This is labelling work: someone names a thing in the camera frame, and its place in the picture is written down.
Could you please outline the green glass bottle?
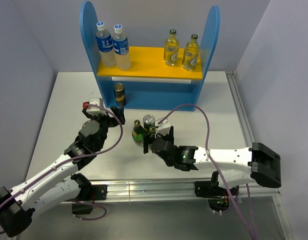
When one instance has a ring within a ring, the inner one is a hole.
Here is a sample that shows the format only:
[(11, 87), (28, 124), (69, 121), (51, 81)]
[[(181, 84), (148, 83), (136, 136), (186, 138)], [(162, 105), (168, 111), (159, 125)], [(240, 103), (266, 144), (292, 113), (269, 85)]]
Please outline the green glass bottle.
[(144, 135), (145, 135), (145, 130), (142, 127), (140, 121), (138, 119), (135, 120), (132, 129), (132, 139), (134, 143), (141, 145), (143, 143)]
[(154, 134), (156, 133), (156, 127), (155, 126), (150, 126), (149, 127), (149, 134)]

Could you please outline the black drink can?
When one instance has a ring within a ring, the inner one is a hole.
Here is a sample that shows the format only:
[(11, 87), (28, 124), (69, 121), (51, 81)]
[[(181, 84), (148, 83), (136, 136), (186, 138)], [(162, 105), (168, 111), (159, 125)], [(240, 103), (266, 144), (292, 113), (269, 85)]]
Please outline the black drink can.
[(147, 114), (143, 117), (143, 126), (146, 131), (150, 129), (150, 127), (155, 127), (155, 117), (151, 114)]
[(116, 83), (114, 85), (115, 100), (119, 107), (126, 105), (125, 88), (122, 83)]

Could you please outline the clear soda bottle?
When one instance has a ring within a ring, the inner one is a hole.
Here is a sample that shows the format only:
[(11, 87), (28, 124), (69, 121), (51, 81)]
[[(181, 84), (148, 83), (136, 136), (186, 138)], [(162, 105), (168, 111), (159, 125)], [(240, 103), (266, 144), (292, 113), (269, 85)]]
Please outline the clear soda bottle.
[(177, 31), (171, 29), (169, 37), (164, 44), (164, 62), (168, 66), (174, 66), (178, 60), (179, 40), (176, 38)]
[(198, 35), (192, 34), (190, 41), (187, 42), (184, 48), (182, 66), (187, 71), (192, 71), (196, 67), (199, 55), (199, 44), (197, 40)]

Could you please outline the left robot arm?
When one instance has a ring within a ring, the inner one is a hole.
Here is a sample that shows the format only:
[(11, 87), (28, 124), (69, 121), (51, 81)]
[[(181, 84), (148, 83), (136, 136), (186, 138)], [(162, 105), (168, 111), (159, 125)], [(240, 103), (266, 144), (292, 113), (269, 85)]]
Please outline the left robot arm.
[(91, 182), (78, 171), (103, 149), (109, 128), (122, 127), (124, 109), (105, 109), (88, 103), (83, 108), (89, 119), (83, 124), (75, 141), (51, 165), (29, 180), (11, 189), (0, 188), (0, 233), (12, 238), (22, 233), (34, 218), (70, 201), (76, 205), (94, 206)]

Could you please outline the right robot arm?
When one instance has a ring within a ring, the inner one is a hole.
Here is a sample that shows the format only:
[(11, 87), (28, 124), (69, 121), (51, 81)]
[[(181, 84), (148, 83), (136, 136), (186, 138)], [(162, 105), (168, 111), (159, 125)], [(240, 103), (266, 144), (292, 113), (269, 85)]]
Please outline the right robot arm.
[(143, 138), (143, 152), (157, 155), (168, 167), (189, 172), (212, 170), (209, 181), (195, 183), (201, 198), (224, 196), (227, 189), (236, 194), (237, 186), (257, 183), (261, 187), (281, 187), (280, 155), (262, 143), (240, 149), (211, 149), (176, 146), (174, 128), (167, 134), (149, 133)]

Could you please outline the blue and yellow shelf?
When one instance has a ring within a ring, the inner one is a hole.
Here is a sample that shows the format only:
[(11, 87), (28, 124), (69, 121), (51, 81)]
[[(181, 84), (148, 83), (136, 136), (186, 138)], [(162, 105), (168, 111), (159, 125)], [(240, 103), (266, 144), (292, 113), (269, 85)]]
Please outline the blue and yellow shelf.
[(113, 77), (121, 77), (127, 109), (170, 111), (182, 105), (182, 111), (194, 111), (204, 79), (207, 75), (219, 36), (220, 9), (211, 7), (203, 35), (196, 68), (185, 70), (182, 63), (167, 66), (163, 61), (163, 48), (132, 46), (131, 68), (127, 71), (117, 67), (105, 68), (96, 42), (97, 14), (93, 4), (85, 1), (80, 10), (80, 31), (93, 74), (104, 104), (115, 106)]

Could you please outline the right blue-label water bottle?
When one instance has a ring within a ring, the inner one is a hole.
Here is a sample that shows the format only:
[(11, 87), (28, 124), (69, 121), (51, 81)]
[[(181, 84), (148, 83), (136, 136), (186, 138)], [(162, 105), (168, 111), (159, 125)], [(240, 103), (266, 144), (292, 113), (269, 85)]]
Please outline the right blue-label water bottle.
[(121, 24), (114, 25), (114, 34), (112, 36), (112, 40), (118, 69), (122, 71), (129, 70), (131, 68), (129, 43), (127, 35), (123, 31)]

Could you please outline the blue-label water bottle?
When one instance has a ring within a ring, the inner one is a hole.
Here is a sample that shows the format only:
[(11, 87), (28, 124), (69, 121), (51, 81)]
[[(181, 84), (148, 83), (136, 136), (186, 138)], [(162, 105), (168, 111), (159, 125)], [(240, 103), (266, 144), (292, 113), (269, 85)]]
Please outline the blue-label water bottle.
[(114, 25), (114, 34), (112, 36), (112, 40), (118, 69), (122, 71), (129, 70), (131, 68), (129, 43), (127, 35), (123, 31), (121, 24)]
[(113, 41), (110, 32), (106, 29), (103, 21), (96, 24), (96, 42), (101, 55), (101, 61), (106, 68), (113, 68), (116, 66), (116, 58), (113, 49)]

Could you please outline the left blue-label water bottle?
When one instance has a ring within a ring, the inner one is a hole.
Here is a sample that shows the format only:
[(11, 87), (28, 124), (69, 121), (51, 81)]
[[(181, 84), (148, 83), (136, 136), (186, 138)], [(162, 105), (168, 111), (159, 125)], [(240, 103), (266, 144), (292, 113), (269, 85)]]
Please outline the left blue-label water bottle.
[(106, 29), (103, 21), (96, 24), (96, 42), (101, 55), (101, 61), (106, 68), (113, 68), (116, 66), (116, 58), (113, 49), (113, 41), (110, 32)]

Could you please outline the aluminium front rail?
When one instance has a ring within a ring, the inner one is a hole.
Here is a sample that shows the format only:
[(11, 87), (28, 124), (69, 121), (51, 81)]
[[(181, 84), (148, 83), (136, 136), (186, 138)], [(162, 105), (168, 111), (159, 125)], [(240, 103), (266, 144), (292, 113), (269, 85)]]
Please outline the aluminium front rail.
[(178, 201), (199, 199), (196, 182), (208, 178), (91, 180), (95, 201), (104, 203)]

